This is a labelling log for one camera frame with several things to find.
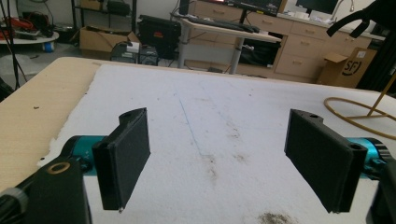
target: shelf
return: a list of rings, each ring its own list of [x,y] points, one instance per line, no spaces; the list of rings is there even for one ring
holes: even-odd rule
[[[76,15],[76,9],[79,10],[80,12],[80,18],[81,18],[81,27],[84,27],[84,11],[91,11],[91,12],[97,12],[97,13],[102,13],[102,14],[106,14],[108,16],[108,27],[111,27],[111,15],[114,16],[120,16],[120,17],[125,17],[125,18],[130,18],[131,19],[131,30],[135,33],[136,30],[136,1],[137,0],[133,0],[132,3],[132,11],[130,15],[120,15],[117,13],[109,13],[106,10],[97,10],[97,9],[92,9],[92,8],[86,8],[86,7],[81,7],[81,6],[76,6],[75,0],[71,0],[71,4],[72,4],[72,12],[73,12],[73,28],[74,29],[78,29],[77,27],[77,15]]]

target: table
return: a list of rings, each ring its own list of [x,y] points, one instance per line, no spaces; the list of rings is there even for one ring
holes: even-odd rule
[[[112,91],[103,91],[111,86]],[[152,154],[133,198],[122,215],[104,212],[95,181],[87,179],[94,223],[258,223],[266,211],[286,214],[290,223],[364,223],[375,182],[361,180],[350,214],[327,214],[283,146],[291,107],[322,116],[343,136],[373,136],[332,115],[322,102],[344,96],[370,104],[378,94],[61,58],[0,104],[0,190],[33,173],[49,145],[59,148],[60,140],[74,133],[70,128],[77,126],[83,133],[111,130],[120,111],[147,106]],[[104,99],[109,105],[101,103]],[[87,111],[87,103],[93,103],[94,113],[80,114],[81,109]],[[380,107],[396,113],[395,104],[386,97]],[[114,105],[120,105],[117,111],[106,109]],[[113,119],[96,122],[104,114]],[[70,122],[76,118],[87,120],[87,125]],[[393,140],[374,137],[395,155]]]
[[[179,44],[178,68],[184,66],[184,61],[186,59],[198,60],[198,61],[216,60],[216,62],[218,63],[231,62],[230,74],[235,74],[245,38],[267,41],[267,42],[281,41],[280,38],[268,34],[256,34],[256,33],[251,34],[247,32],[241,32],[241,31],[219,28],[215,26],[193,23],[186,19],[182,19],[181,24],[183,25],[184,32],[182,36],[182,41]],[[222,48],[214,48],[213,46],[209,47],[203,45],[189,44],[191,30],[209,32],[218,35],[235,36],[237,39],[236,40],[237,46],[235,47],[235,49],[222,49]]]

